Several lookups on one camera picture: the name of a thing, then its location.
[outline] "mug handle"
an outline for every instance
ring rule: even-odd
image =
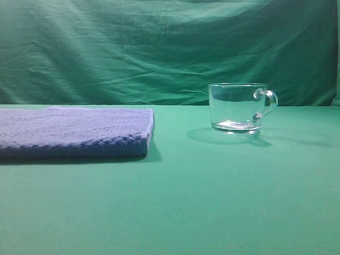
[[[254,93],[255,99],[260,100],[262,98],[262,96],[269,97],[270,105],[269,105],[268,109],[266,109],[263,113],[256,113],[252,118],[253,122],[258,122],[259,120],[263,119],[263,117],[267,116],[269,113],[274,111],[277,104],[278,104],[277,96],[271,90],[258,89],[258,90],[255,91],[255,93]]]

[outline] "cup rim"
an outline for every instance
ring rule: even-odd
[[[247,82],[231,82],[231,83],[211,83],[208,86],[210,87],[263,87],[267,86],[264,83],[247,83]]]

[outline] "clear glass cup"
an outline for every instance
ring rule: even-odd
[[[274,92],[260,83],[210,84],[211,126],[227,134],[256,134],[262,119],[277,106]],[[266,96],[270,105],[265,109]]]

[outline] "green backdrop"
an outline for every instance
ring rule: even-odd
[[[336,96],[336,0],[0,0],[1,104],[208,104],[261,82]]]

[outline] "blue towel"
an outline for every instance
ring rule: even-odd
[[[146,155],[152,109],[0,109],[0,158]]]

